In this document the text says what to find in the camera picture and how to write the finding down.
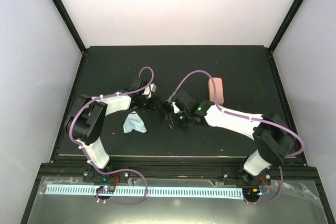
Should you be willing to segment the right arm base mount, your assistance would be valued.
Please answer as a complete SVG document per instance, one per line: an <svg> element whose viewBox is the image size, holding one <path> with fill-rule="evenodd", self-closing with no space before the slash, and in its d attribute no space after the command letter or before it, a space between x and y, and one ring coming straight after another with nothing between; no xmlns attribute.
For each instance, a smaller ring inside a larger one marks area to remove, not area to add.
<svg viewBox="0 0 336 224"><path fill-rule="evenodd" d="M252 175L242 167L227 166L223 168L223 179L225 183L233 182L235 185L259 186L270 185L270 175L262 171L259 175Z"/></svg>

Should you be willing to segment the black glasses case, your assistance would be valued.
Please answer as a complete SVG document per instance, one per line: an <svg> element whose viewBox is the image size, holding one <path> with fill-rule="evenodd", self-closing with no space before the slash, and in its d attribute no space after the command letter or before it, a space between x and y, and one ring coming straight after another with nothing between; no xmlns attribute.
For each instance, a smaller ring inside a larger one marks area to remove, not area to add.
<svg viewBox="0 0 336 224"><path fill-rule="evenodd" d="M164 123L167 124L171 130L175 128L174 125L175 113L171 103L169 103L168 101L160 103L159 114L163 118Z"/></svg>

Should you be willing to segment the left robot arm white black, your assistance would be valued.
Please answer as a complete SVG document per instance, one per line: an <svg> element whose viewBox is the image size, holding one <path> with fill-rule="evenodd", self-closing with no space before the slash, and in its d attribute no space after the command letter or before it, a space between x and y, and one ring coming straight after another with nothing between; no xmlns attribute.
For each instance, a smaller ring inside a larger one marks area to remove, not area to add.
<svg viewBox="0 0 336 224"><path fill-rule="evenodd" d="M113 174L112 167L107 165L110 157L101 141L105 117L132 109L156 110L159 101L155 92L154 83L135 78L125 90L99 97L82 94L76 98L64 129L70 140L83 150L88 163L95 168L94 175L100 181L108 181Z"/></svg>

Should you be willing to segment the pink glasses case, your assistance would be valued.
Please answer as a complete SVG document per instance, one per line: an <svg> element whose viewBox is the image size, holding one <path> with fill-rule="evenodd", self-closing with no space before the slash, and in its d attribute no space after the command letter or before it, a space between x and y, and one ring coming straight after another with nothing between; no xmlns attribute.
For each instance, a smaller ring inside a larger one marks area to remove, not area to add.
<svg viewBox="0 0 336 224"><path fill-rule="evenodd" d="M209 78L208 80L209 100L217 101L218 105L224 104L224 90L221 78Z"/></svg>

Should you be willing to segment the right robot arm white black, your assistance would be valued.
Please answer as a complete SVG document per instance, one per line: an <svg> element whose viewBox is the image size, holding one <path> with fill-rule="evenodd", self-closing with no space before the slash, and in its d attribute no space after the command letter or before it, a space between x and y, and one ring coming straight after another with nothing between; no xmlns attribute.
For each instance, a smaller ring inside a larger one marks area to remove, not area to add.
<svg viewBox="0 0 336 224"><path fill-rule="evenodd" d="M226 109L209 100L198 103L183 90L170 97L165 106L169 124L178 123L186 127L195 123L218 127L253 140L256 150L237 172L246 185L251 184L264 170L282 165L294 145L293 136L275 113L270 116L249 114Z"/></svg>

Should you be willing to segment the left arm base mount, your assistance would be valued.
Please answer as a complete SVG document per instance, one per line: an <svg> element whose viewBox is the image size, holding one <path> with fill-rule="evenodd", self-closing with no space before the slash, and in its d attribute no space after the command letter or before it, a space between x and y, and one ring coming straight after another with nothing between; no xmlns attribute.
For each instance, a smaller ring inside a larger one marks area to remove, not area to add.
<svg viewBox="0 0 336 224"><path fill-rule="evenodd" d="M113 174L101 174L92 166L88 166L84 173L82 181L86 183L94 183L94 184L101 184L101 183L108 183L108 184L117 184L120 181L124 181L130 175L128 170Z"/></svg>

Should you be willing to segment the light blue cleaning cloth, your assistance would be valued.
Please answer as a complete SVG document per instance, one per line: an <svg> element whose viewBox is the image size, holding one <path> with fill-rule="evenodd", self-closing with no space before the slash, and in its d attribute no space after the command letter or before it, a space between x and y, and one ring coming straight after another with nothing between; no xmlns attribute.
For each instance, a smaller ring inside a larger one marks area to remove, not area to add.
<svg viewBox="0 0 336 224"><path fill-rule="evenodd" d="M128 114L123 124L124 133L130 133L133 130L140 132L140 133L147 132L147 129L145 127L143 120L140 118L140 116L136 112L132 112Z"/></svg>

